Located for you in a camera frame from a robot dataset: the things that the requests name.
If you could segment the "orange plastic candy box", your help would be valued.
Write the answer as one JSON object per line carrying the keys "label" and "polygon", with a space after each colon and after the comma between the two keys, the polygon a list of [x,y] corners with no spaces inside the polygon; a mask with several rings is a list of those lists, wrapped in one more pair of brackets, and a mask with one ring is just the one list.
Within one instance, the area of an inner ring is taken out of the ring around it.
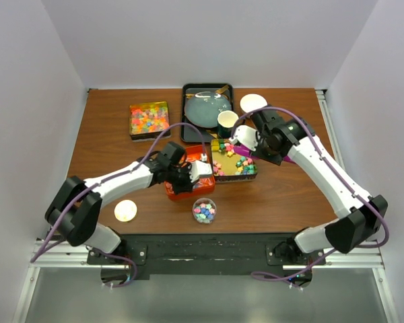
{"label": "orange plastic candy box", "polygon": [[[190,146],[186,148],[186,152],[187,161],[193,162],[197,159],[200,159],[200,156],[203,153],[203,149],[201,145]],[[178,201],[212,193],[215,189],[215,178],[213,174],[208,178],[200,178],[199,181],[193,186],[192,192],[174,194],[172,185],[168,182],[164,183],[164,188],[166,191],[166,195],[171,201]]]}

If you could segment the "purple plastic scoop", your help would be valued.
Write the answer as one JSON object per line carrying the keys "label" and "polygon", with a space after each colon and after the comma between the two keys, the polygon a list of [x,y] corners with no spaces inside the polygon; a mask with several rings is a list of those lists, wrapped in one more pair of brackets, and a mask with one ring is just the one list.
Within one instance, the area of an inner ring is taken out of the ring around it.
{"label": "purple plastic scoop", "polygon": [[[252,157],[252,153],[250,152],[250,150],[242,145],[234,145],[234,152],[243,157]],[[283,161],[291,164],[295,163],[289,157],[284,157]]]}

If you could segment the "clear glass jar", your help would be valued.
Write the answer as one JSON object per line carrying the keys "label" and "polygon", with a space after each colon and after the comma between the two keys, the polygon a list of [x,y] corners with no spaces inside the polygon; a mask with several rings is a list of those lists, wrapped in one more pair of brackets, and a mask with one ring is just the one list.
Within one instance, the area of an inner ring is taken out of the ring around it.
{"label": "clear glass jar", "polygon": [[200,198],[194,202],[192,211],[198,223],[210,224],[217,214],[217,205],[209,198]]}

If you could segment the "star candy tin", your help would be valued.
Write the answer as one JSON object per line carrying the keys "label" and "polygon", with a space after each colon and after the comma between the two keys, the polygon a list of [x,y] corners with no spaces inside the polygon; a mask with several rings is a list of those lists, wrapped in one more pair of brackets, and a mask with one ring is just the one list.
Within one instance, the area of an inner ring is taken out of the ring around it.
{"label": "star candy tin", "polygon": [[254,180],[258,168],[253,159],[235,152],[227,139],[213,139],[210,143],[211,164],[216,182],[227,183]]}

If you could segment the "gummy candy tin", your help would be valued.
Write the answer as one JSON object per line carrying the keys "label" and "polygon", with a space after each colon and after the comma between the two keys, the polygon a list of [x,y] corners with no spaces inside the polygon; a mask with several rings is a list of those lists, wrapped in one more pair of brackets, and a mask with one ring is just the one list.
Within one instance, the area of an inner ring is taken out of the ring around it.
{"label": "gummy candy tin", "polygon": [[155,139],[169,126],[170,118],[166,101],[129,106],[129,135],[133,141]]}

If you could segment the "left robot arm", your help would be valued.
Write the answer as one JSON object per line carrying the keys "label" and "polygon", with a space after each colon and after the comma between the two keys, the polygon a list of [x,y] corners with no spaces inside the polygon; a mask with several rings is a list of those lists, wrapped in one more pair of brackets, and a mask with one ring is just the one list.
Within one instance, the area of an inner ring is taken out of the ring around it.
{"label": "left robot arm", "polygon": [[71,246],[87,246],[111,264],[129,259],[125,240],[99,223],[101,210],[138,190],[168,182],[174,193],[192,192],[205,164],[187,161],[184,147],[169,142],[161,151],[149,150],[128,166],[97,178],[67,178],[50,206],[45,220]]}

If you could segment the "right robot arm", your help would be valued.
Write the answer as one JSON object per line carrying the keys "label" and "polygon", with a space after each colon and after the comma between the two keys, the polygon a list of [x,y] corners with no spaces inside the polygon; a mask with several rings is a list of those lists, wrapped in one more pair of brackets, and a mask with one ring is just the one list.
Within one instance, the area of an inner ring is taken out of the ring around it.
{"label": "right robot arm", "polygon": [[386,244],[389,239],[384,220],[386,199],[372,196],[353,181],[302,118],[293,114],[286,121],[278,113],[279,109],[267,106],[252,115],[257,129],[253,155],[275,165],[290,159],[300,166],[324,194],[337,218],[297,232],[277,247],[276,255],[302,264],[311,252],[324,248],[347,254],[362,247],[379,229],[384,230],[381,243]]}

